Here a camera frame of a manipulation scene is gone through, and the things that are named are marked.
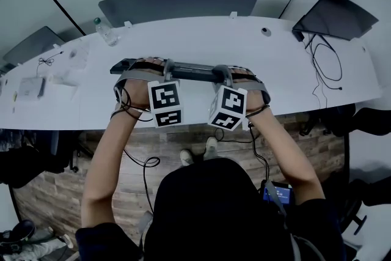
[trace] water bottle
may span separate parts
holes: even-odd
[[[102,22],[99,18],[96,18],[94,19],[93,23],[95,24],[97,33],[102,36],[104,41],[109,46],[114,46],[117,43],[118,37],[113,33],[112,29],[105,22]]]

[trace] wrist strap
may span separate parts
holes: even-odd
[[[270,107],[270,105],[264,105],[262,108],[260,108],[259,110],[256,110],[254,111],[253,113],[250,113],[248,115],[246,115],[246,118],[250,118],[250,117],[253,117],[253,116],[256,116],[257,114],[261,113],[263,110],[267,109],[268,107]]]

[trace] floor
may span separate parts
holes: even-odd
[[[325,180],[331,172],[343,167],[344,143],[342,138],[333,135],[325,136],[323,129],[317,126],[310,135],[299,135],[299,127],[307,119],[305,114],[279,116],[278,119],[292,135],[300,148],[309,157],[319,178]],[[150,156],[160,156],[157,167],[146,170],[148,191],[152,202],[155,199],[161,180],[180,165],[181,149],[191,149],[202,153],[209,136],[213,136],[214,127],[208,125],[186,125],[170,128],[139,128],[131,135],[127,150],[139,160]],[[103,131],[86,131],[82,140],[91,150],[95,150]],[[225,132],[224,139],[248,141],[249,132],[236,130]],[[258,152],[269,162],[271,180],[282,182],[283,176],[276,165],[272,152],[265,140],[257,139]],[[246,170],[255,186],[260,186],[265,177],[263,165],[257,161],[250,144],[220,142],[218,148],[221,156],[233,158]],[[59,233],[67,233],[75,240],[75,232],[80,228],[80,203],[84,179],[90,160],[81,157],[78,173],[69,169],[62,174],[44,172],[26,186],[15,189],[15,198],[22,218],[33,220],[38,226],[51,226]],[[119,184],[113,197],[115,220],[135,242],[139,241],[137,226],[140,217],[149,209],[145,196],[142,168],[134,164],[125,154],[122,158]]]

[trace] white table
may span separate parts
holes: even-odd
[[[325,108],[326,100],[317,89],[318,99],[312,95],[317,85],[315,70],[303,43],[292,35],[292,21],[259,17],[201,17],[181,18],[137,24],[118,28],[120,40],[109,47],[98,34],[81,39],[89,50],[87,67],[83,71],[69,70],[70,51],[80,46],[74,40],[61,47],[51,67],[42,64],[40,75],[66,77],[78,84],[72,97],[57,85],[48,83],[45,95],[38,101],[13,102],[21,78],[34,77],[38,57],[18,66],[2,77],[0,95],[0,128],[35,130],[97,130],[106,128],[115,105],[113,85],[118,75],[109,70],[123,58],[161,56],[177,62],[206,65],[240,65],[250,68],[266,85],[275,115]],[[270,37],[261,33],[269,28]],[[370,100],[381,96],[370,53],[361,40],[350,42],[327,38],[338,53],[343,78],[326,82],[343,90],[323,89],[327,106]],[[56,53],[47,51],[41,57]],[[336,57],[320,46],[316,58],[327,76],[338,77]],[[185,124],[205,123],[214,97],[211,83],[181,80],[185,106]],[[138,122],[137,127],[150,127],[152,122]]]

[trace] white sneaker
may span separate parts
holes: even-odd
[[[189,166],[190,164],[194,163],[193,156],[187,149],[183,149],[181,151],[180,158],[183,166]]]
[[[60,236],[60,238],[67,244],[69,249],[73,248],[71,238],[67,234]]]
[[[219,156],[217,155],[217,145],[218,141],[215,137],[209,137],[208,140],[206,141],[206,146],[205,146],[205,153],[203,155],[204,160],[208,159],[213,159],[213,158],[218,158]]]

